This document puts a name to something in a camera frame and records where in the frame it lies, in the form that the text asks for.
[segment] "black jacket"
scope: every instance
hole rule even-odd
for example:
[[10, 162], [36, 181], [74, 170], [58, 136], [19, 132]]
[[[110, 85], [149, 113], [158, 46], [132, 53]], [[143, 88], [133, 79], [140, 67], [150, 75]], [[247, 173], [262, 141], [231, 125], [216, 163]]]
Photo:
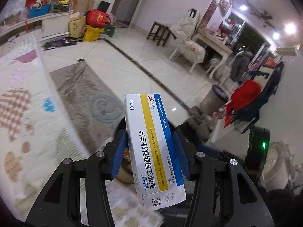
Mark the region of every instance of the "black jacket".
[[231, 67], [230, 78], [234, 82], [240, 82], [241, 77], [246, 72], [248, 64], [250, 63], [253, 53], [250, 51], [244, 52], [242, 55], [237, 56]]

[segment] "door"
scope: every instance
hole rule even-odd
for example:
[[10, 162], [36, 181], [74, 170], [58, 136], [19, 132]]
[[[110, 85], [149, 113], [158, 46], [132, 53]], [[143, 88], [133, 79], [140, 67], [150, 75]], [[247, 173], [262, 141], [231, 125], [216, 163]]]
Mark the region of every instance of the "door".
[[139, 0], [120, 0], [115, 13], [117, 20], [130, 22], [138, 2]]

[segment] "framed picture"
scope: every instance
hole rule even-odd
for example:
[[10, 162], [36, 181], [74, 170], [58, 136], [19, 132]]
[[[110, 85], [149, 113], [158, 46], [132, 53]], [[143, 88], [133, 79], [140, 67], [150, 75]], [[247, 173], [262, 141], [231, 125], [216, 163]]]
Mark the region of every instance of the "framed picture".
[[231, 0], [220, 0], [219, 7], [223, 16], [225, 16], [231, 7]]
[[202, 18], [201, 23], [204, 25], [203, 27], [205, 27], [209, 23], [211, 17], [215, 13], [215, 10], [217, 9], [217, 7], [218, 7], [217, 0], [212, 0], [212, 2], [210, 3], [207, 11], [205, 12], [205, 14]]

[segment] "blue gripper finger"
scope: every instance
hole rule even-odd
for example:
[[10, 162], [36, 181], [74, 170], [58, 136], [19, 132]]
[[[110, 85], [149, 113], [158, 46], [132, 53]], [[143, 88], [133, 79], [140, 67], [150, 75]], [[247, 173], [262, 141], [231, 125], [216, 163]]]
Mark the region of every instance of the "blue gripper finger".
[[186, 177], [187, 180], [190, 180], [191, 174], [189, 170], [189, 160], [185, 154], [185, 151], [181, 142], [182, 137], [178, 135], [178, 132], [175, 131], [173, 135], [174, 145], [179, 160], [179, 164], [182, 170], [182, 174]]
[[127, 145], [127, 133], [124, 129], [121, 129], [115, 140], [113, 142], [111, 142], [110, 144], [106, 145], [104, 151], [107, 153], [108, 155], [108, 159], [110, 159], [109, 157], [109, 153], [107, 150], [107, 148], [113, 150], [113, 156], [112, 156], [112, 163], [111, 163], [111, 172], [110, 172], [110, 177], [112, 179], [115, 178], [115, 176], [118, 174], [119, 172], [119, 168], [121, 166], [121, 162], [123, 159], [123, 154]]

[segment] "grey rug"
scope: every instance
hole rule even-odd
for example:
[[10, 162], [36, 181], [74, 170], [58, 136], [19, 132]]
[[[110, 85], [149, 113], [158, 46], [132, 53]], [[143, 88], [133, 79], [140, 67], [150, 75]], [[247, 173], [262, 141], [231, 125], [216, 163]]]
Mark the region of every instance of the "grey rug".
[[50, 75], [82, 142], [95, 153], [124, 118], [123, 103], [85, 61]]

